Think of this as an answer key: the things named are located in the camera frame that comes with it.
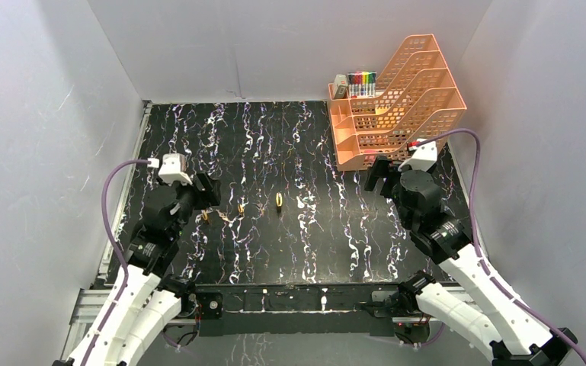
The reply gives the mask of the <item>large brass padlock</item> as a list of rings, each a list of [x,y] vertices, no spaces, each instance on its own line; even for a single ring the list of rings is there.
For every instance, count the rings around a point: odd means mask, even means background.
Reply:
[[[280,192],[276,193],[275,202],[276,202],[277,209],[280,209],[283,207],[283,195]]]

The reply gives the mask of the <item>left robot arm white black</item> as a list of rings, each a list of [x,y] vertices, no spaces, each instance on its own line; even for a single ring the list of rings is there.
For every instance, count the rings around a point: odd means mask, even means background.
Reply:
[[[219,205],[221,184],[207,173],[160,180],[145,197],[113,290],[80,343],[55,365],[136,365],[170,320],[198,308],[194,284],[168,267],[193,214]]]

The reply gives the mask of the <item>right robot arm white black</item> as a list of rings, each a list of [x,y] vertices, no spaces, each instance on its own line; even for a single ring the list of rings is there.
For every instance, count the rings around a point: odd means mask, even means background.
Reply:
[[[384,180],[390,199],[415,246],[454,278],[473,299],[470,306],[429,274],[418,271],[386,303],[409,316],[435,316],[477,348],[493,365],[560,365],[578,344],[568,328],[546,325],[476,252],[466,221],[446,212],[431,174],[398,167],[377,156],[365,188]]]

